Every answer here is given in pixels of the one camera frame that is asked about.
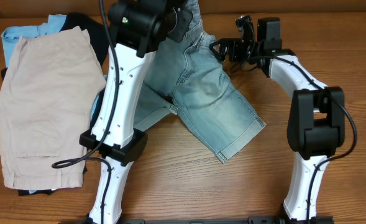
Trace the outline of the light blue denim shorts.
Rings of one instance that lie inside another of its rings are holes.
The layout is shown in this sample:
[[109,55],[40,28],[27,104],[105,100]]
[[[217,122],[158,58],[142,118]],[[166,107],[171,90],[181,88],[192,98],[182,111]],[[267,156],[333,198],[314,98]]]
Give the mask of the light blue denim shorts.
[[142,84],[134,128],[145,131],[173,113],[225,163],[266,124],[210,51],[216,39],[203,29],[198,1],[189,0],[186,8],[193,19],[180,43],[160,43]]

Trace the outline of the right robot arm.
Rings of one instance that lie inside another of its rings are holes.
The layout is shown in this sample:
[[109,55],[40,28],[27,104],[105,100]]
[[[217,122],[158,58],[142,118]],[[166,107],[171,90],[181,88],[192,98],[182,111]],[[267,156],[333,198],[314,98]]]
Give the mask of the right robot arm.
[[291,97],[287,139],[295,154],[290,188],[281,214],[250,217],[249,223],[333,223],[319,217],[316,202],[327,165],[345,139],[344,92],[314,78],[290,49],[283,49],[280,19],[265,17],[254,25],[250,16],[236,19],[240,38],[223,38],[209,48],[219,61],[242,69],[259,68]]

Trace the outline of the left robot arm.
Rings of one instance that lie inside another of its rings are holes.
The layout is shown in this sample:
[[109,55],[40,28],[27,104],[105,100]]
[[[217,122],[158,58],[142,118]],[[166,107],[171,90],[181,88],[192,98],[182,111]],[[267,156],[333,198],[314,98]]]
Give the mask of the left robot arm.
[[161,42],[181,42],[193,18],[181,0],[119,1],[101,11],[109,41],[109,72],[94,126],[80,136],[92,161],[99,153],[101,176],[95,203],[84,223],[119,223],[129,170],[147,135],[134,128],[144,78]]

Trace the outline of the black garment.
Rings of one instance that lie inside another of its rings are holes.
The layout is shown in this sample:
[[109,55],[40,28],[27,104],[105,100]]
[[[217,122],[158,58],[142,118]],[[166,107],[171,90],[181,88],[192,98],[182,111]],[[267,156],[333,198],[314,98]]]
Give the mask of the black garment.
[[[1,34],[3,52],[5,57],[6,67],[1,70],[2,81],[6,76],[7,66],[11,58],[14,47],[20,36],[24,36],[28,39],[33,39],[43,35],[56,34],[60,31],[72,29],[74,27],[80,27],[81,30],[87,30],[90,36],[90,43],[94,49],[97,60],[100,65],[103,65],[106,55],[108,53],[106,36],[103,30],[103,25],[96,22],[89,16],[78,13],[70,12],[67,15],[55,14],[49,15],[48,21],[39,26],[12,26],[6,28]],[[104,90],[96,97],[92,111],[90,129],[94,126],[95,121],[99,115],[101,103],[103,100]],[[19,196],[45,194],[51,195],[57,189],[46,190],[17,190]]]

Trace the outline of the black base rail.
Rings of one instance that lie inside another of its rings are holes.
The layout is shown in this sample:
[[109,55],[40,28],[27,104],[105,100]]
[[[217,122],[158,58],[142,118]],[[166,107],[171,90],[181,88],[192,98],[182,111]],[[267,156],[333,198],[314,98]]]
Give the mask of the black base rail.
[[[89,224],[95,223],[89,220],[77,222],[61,222],[59,224]],[[212,219],[212,220],[152,220],[143,219],[118,221],[118,224],[287,224],[287,223],[308,223],[306,221],[285,220],[282,217],[249,217],[246,219]],[[332,217],[314,218],[311,224],[335,224]]]

